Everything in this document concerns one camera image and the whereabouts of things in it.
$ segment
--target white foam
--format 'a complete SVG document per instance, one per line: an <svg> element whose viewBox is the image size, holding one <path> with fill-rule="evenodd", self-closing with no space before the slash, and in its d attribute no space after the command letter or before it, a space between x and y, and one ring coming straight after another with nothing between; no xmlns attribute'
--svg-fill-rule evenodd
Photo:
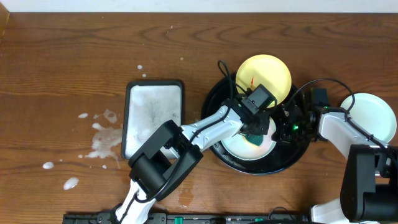
<svg viewBox="0 0 398 224"><path fill-rule="evenodd" d="M100 157L104 159L105 157L112 156L116 159L116 161L118 161L118 157L111 150L111 148L122 142L122 129L103 128L102 126L100 127L101 128L96 128L99 131L95 133L93 137L93 144L91 145L93 151L88 155L85 155L85 157Z"/></svg>
<svg viewBox="0 0 398 224"><path fill-rule="evenodd" d="M79 183L79 179L77 179L76 177L71 177L69 178L69 180L67 180L64 185L63 185L63 189L64 190L69 190L74 188L77 183Z"/></svg>
<svg viewBox="0 0 398 224"><path fill-rule="evenodd" d="M110 111L108 109L105 110L103 114L96 114L94 115L94 119L99 118L100 116L104 116L110 123L114 124L115 122L118 121L118 117L116 116L116 113L113 111Z"/></svg>
<svg viewBox="0 0 398 224"><path fill-rule="evenodd" d="M104 127L102 127L100 124L98 124L98 123L94 123L93 125L92 125L92 127L93 128L95 128L95 129L97 129L97 130L104 130L105 128Z"/></svg>
<svg viewBox="0 0 398 224"><path fill-rule="evenodd" d="M43 164L44 169L52 169L53 167L54 167L54 163L52 163L52 162L46 162L45 164Z"/></svg>
<svg viewBox="0 0 398 224"><path fill-rule="evenodd" d="M81 115L78 116L78 118L87 118L88 113L83 113Z"/></svg>
<svg viewBox="0 0 398 224"><path fill-rule="evenodd" d="M134 86L130 92L126 158L130 158L156 129L172 119L181 125L181 89L178 86ZM161 149L173 158L170 150Z"/></svg>

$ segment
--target white wall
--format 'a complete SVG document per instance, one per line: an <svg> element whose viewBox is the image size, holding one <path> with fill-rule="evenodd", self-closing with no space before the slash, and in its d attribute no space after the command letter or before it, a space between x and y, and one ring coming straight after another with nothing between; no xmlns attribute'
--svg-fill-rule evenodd
<svg viewBox="0 0 398 224"><path fill-rule="evenodd" d="M10 12L398 12L398 0L0 0Z"/></svg>

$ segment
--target white plate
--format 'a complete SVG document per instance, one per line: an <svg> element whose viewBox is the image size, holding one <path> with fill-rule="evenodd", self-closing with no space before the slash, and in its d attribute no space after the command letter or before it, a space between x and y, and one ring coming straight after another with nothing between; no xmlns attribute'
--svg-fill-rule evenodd
<svg viewBox="0 0 398 224"><path fill-rule="evenodd" d="M264 135L264 139L260 146L250 143L246 138L240 134L224 139L223 143L225 149L234 157L245 161L253 161L261 159L275 148L276 142L271 139L272 134L276 132L275 121L269 118L268 134Z"/></svg>
<svg viewBox="0 0 398 224"><path fill-rule="evenodd" d="M389 142L397 130L397 120L391 107L379 97L369 93L357 93L350 115L363 129L374 137ZM341 107L348 109L353 98L347 97Z"/></svg>

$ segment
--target cable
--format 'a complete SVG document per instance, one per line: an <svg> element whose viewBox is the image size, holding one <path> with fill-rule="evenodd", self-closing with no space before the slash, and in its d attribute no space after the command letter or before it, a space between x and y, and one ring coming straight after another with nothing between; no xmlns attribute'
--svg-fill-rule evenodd
<svg viewBox="0 0 398 224"><path fill-rule="evenodd" d="M218 64L217 64L219 70L221 71L221 73L224 75L225 78L229 78L228 76L231 76L231 75L230 75L230 74L227 75L227 74L223 71L223 69L222 69L221 66L220 66L220 62L224 65L224 68L227 68L225 62L219 60L219 61L218 61ZM247 91L244 90L244 88L242 88L240 85L238 85L235 81L233 81L233 84L234 84L236 87L240 88L240 89L243 91L243 93L244 93L245 95L248 94Z"/></svg>
<svg viewBox="0 0 398 224"><path fill-rule="evenodd" d="M213 125L216 124L216 123L221 122L222 120L224 120L224 119L227 117L229 111L231 110L232 104L233 104L233 81L232 81L232 78L231 78L231 74L229 73L228 67L226 66L226 64L225 64L224 61L222 61L222 60L219 60L219 61L218 61L218 68L220 69L220 71L222 72L222 74L223 74L224 76L228 77L228 80L229 80L229 105L228 105L228 109L226 110L226 113L225 113L224 116L222 116L220 119L218 119L218 120L216 120L216 121L214 121L214 122L212 122L212 123L210 123L210 124L207 124L206 126L200 128L200 129L198 129L197 131L195 131L195 133L193 133L191 139L190 139L189 142L188 142L187 148L185 149L185 151L184 151L184 153L182 154L182 156L180 157L180 159L177 161L177 164L175 165L174 170L173 170L172 173L170 174L169 178L166 180L166 182L163 184L163 186L162 186L153 196L151 196L150 198L147 198L147 199L145 199L145 200L140 200L140 199L138 199L137 194L135 194L134 197L133 197L133 199L134 199L135 201L137 201L137 202L139 202L139 203L147 203L147 202L150 202L151 200L155 199L160 193L162 193L162 191L168 186L168 184L170 183L170 181L171 181L171 180L174 178L174 176L176 175L178 169L179 169L180 166L181 166L181 163L182 163L182 161L183 161L183 158L185 157L185 155L187 154L187 152L190 150L190 148L191 148L191 143L192 143L192 141L196 138L196 136L197 136L199 133L201 133L203 130L205 130L205 129L211 127L211 126L213 126Z"/></svg>
<svg viewBox="0 0 398 224"><path fill-rule="evenodd" d="M337 80L337 79L334 79L334 78L319 78L319 79L316 79L316 80L312 80L312 81L310 81L310 82L304 84L303 86L301 86L301 87L292 95L292 97L290 98L290 100L284 105L284 109L286 109L286 108L288 107L288 105L292 102L292 100L294 99L294 97L295 97L304 87L306 87L307 85L309 85L309 84L311 84L311 83L318 82L318 81L325 81L325 80L337 82L337 83L339 83L340 85L344 86L344 87L349 91L351 97L353 98L353 101L351 102L351 105L348 107L348 109L345 111L345 113L344 113L344 119L345 119L345 120L348 122L348 124L351 125L355 130L357 130L357 131L360 132L363 136L365 136L365 137L368 139L368 141L371 141L371 142L373 142L374 144L378 145L378 146L380 147L380 151L385 152L385 153L388 155L388 157L391 159L391 162L394 164L394 166L396 167L396 169L398 169L398 162L397 162L397 160L395 159L395 157L394 157L394 155L392 154L392 152L391 152L390 150L388 150L388 148L386 148L385 146L383 146L383 144L381 144L379 141L375 140L375 139L373 138L373 134L368 134L368 133L366 133L365 131L363 131L361 128L359 128L357 125L355 125L355 124L352 122L351 117L348 117L349 111L353 108L353 106L354 106L354 104L355 104L355 96L354 96L353 91L352 91L345 83L343 83L343 82L341 82L341 81L339 81L339 80Z"/></svg>
<svg viewBox="0 0 398 224"><path fill-rule="evenodd" d="M121 223L123 222L124 218L127 216L127 213L129 212L130 206L131 206L132 203L134 202L134 198L136 197L136 195L137 195L137 192L134 194L134 196L133 196L132 199L130 200L129 204L127 205L126 210L124 211L124 213L123 213L123 215L122 215L122 218L120 219L120 221L119 221L118 223L121 224ZM120 206L121 206L120 204L119 204L119 205L116 205L114 208L112 208L112 210L115 210L115 211L116 211L116 208L118 208L118 207L120 207Z"/></svg>
<svg viewBox="0 0 398 224"><path fill-rule="evenodd" d="M272 213L273 213L276 209L279 209L279 208L282 208L282 209L284 209L286 212L289 212L285 207L282 207L282 206L275 207L275 208L273 208L273 209L269 212L269 214L268 214L268 220L271 220ZM292 219L292 221L295 220L291 214L289 214L289 216L290 216L290 218Z"/></svg>

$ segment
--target black bracket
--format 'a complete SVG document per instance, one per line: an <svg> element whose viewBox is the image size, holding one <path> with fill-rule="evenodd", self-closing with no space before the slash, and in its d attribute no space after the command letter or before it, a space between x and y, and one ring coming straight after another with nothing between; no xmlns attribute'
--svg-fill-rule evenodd
<svg viewBox="0 0 398 224"><path fill-rule="evenodd" d="M388 150L396 156L396 149ZM340 192L341 208L350 222L398 221L397 168L386 161L385 152L370 146L350 147ZM389 184L376 185L375 171L388 174Z"/></svg>
<svg viewBox="0 0 398 224"><path fill-rule="evenodd" d="M166 183L177 164L176 162L171 164L160 148L173 147L179 155L182 155L187 146L188 139L182 135L182 130L172 120L165 122L129 159L130 178L140 185L147 197L151 197ZM174 178L156 196L156 200L161 201L173 192L202 157L203 154L198 146L190 147L185 156L181 158L181 165Z"/></svg>

